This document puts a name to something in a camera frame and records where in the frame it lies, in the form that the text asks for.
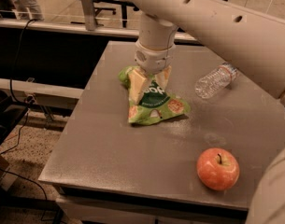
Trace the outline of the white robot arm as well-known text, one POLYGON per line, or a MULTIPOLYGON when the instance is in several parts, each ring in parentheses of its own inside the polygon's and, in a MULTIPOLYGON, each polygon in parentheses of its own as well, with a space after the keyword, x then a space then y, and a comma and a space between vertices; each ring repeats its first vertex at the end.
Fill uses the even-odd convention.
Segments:
POLYGON ((193 36, 285 106, 285 20, 222 0, 132 0, 143 12, 138 64, 156 74, 159 56, 173 46, 177 26, 193 36))

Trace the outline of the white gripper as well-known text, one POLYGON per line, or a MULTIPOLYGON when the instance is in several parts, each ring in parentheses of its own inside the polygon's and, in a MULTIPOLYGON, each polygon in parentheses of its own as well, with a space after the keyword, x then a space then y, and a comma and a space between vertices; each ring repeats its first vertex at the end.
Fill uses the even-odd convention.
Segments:
MULTIPOLYGON (((155 75, 157 84, 165 90, 171 75, 170 66, 176 46, 164 50, 151 50, 143 47, 140 41, 135 42, 135 62, 147 73, 155 75)), ((151 78, 140 69, 134 69, 128 74, 130 80, 129 98, 138 105, 144 92, 151 83, 151 78)))

